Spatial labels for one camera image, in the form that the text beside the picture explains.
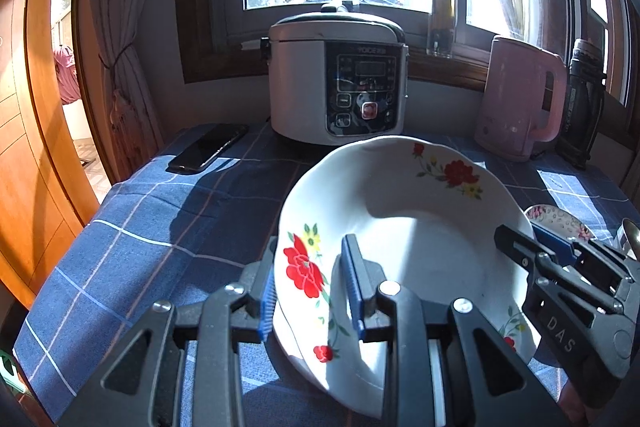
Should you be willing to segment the pink floral rim plate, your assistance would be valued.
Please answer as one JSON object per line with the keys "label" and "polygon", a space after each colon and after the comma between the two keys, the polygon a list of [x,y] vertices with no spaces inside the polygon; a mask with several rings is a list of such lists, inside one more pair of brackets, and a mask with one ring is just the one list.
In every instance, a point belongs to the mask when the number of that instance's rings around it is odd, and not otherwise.
{"label": "pink floral rim plate", "polygon": [[567,241],[588,242],[595,239],[593,231],[578,218],[559,207],[538,204],[528,207],[525,216],[538,227]]}

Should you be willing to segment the stainless steel bowl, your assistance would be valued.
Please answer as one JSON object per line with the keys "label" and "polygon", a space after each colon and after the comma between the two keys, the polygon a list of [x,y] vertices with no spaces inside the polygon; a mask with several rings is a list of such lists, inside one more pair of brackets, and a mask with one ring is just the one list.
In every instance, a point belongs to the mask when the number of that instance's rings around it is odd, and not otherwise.
{"label": "stainless steel bowl", "polygon": [[624,218],[616,233],[616,241],[620,251],[627,257],[640,260],[640,230],[629,218]]}

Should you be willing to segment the red flower white plate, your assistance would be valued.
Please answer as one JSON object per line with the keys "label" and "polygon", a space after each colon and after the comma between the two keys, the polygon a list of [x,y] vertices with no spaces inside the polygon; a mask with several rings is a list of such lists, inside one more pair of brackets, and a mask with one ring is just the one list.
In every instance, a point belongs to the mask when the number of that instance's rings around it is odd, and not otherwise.
{"label": "red flower white plate", "polygon": [[358,339],[338,265],[352,234],[389,280],[435,303],[471,300],[529,361],[540,337],[522,311],[525,271],[495,246],[500,225],[532,233],[506,187],[453,148],[408,136],[337,148],[297,181],[281,211],[277,337],[338,403],[381,415],[385,348]]}

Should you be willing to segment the blue plaid tablecloth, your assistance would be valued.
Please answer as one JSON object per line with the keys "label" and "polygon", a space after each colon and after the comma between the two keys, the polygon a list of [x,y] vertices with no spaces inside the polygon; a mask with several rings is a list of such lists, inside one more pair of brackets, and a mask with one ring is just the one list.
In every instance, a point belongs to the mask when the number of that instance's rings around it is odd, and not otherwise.
{"label": "blue plaid tablecloth", "polygon": [[[155,301],[197,303],[239,280],[276,235],[286,194],[331,150],[288,142],[270,124],[254,124],[203,173],[167,172],[169,159],[210,127],[180,131],[162,153],[113,185],[40,289],[13,351],[54,425]],[[512,164],[471,138],[409,128],[405,134],[460,150],[495,173],[523,209],[555,205],[600,241],[615,244],[624,218],[639,225],[639,211],[604,167],[580,171],[551,153]],[[273,336],[266,347],[241,345],[240,353],[247,426],[380,425],[309,384]]]}

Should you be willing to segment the pink electric kettle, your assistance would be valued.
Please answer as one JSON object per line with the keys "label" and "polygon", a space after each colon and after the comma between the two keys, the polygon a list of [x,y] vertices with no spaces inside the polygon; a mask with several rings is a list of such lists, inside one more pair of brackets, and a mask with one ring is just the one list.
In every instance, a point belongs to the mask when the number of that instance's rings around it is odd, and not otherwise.
{"label": "pink electric kettle", "polygon": [[560,132],[567,87],[563,60],[505,36],[492,39],[474,140],[510,161],[526,161]]}

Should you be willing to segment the black thermos flask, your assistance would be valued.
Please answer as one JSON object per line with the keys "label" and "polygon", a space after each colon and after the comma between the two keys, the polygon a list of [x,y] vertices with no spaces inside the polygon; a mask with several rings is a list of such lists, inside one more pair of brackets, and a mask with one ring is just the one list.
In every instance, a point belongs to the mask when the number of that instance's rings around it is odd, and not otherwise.
{"label": "black thermos flask", "polygon": [[602,52],[576,39],[568,64],[560,135],[555,150],[573,167],[585,170],[603,112],[605,72]]}

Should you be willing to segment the black smartphone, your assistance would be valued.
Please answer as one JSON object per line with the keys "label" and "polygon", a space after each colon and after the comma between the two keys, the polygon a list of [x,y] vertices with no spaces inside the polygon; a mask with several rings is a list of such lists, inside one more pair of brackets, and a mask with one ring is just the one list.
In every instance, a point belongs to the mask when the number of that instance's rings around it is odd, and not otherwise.
{"label": "black smartphone", "polygon": [[173,173],[200,173],[247,134],[247,124],[216,124],[168,162]]}

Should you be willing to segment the silver rice cooker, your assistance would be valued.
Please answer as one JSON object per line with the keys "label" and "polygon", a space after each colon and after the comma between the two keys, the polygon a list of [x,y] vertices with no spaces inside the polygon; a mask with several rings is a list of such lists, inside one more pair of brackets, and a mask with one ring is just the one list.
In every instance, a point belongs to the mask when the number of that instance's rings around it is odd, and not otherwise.
{"label": "silver rice cooker", "polygon": [[398,23],[329,0],[282,18],[260,39],[270,122],[292,141],[339,146],[404,127],[409,47]]}

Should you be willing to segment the orange wooden door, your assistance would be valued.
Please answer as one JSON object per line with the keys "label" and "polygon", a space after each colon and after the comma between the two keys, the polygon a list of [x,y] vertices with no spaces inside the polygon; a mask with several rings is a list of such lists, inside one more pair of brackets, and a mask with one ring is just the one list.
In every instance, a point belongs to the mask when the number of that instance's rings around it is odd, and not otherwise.
{"label": "orange wooden door", "polygon": [[1,282],[24,307],[99,208],[54,71],[51,0],[1,0]]}

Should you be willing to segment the glass tea bottle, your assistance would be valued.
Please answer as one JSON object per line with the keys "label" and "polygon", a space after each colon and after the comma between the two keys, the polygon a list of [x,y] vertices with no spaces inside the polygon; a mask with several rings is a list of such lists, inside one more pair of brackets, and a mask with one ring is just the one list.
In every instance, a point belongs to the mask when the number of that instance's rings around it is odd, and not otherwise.
{"label": "glass tea bottle", "polygon": [[457,28],[457,0],[432,0],[427,52],[440,57],[452,57]]}

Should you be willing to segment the pink hanging garment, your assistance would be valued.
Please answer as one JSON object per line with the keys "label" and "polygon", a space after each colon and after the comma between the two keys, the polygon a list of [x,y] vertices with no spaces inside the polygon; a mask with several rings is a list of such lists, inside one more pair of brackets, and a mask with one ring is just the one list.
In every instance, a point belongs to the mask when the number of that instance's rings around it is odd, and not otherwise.
{"label": "pink hanging garment", "polygon": [[58,80],[58,92],[60,92],[62,104],[72,104],[80,100],[81,93],[72,48],[66,46],[66,44],[60,44],[53,49],[53,57],[56,80]]}

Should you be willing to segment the left brown curtain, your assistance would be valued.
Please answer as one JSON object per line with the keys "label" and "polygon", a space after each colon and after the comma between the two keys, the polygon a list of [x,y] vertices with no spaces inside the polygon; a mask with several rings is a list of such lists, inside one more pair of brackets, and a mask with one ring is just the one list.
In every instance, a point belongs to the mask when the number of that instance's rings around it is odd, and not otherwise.
{"label": "left brown curtain", "polygon": [[113,179],[129,178],[164,146],[160,118],[136,40],[146,0],[79,0],[91,20],[92,48],[78,44],[81,87]]}

